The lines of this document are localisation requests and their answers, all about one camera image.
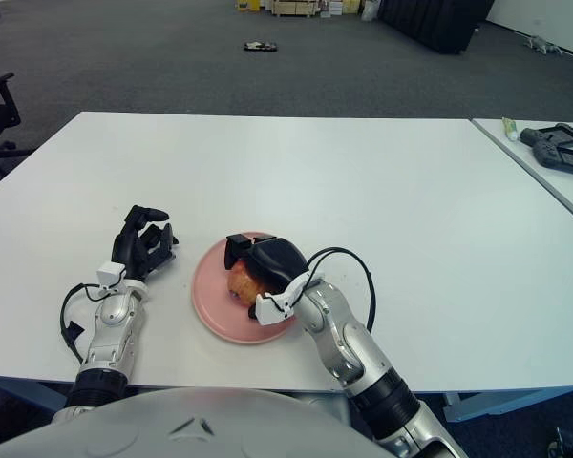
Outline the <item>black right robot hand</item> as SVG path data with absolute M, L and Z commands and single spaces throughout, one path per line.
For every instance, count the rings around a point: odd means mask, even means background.
M 293 243 L 268 234 L 227 236 L 223 263 L 228 271 L 235 271 L 239 264 L 239 269 L 271 294 L 283 293 L 308 271 L 304 255 Z

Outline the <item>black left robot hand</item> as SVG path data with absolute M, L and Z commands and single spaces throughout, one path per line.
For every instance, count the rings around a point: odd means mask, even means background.
M 117 234 L 111 261 L 124 265 L 124 278 L 146 282 L 147 277 L 175 258 L 179 244 L 169 215 L 159 209 L 134 205 Z

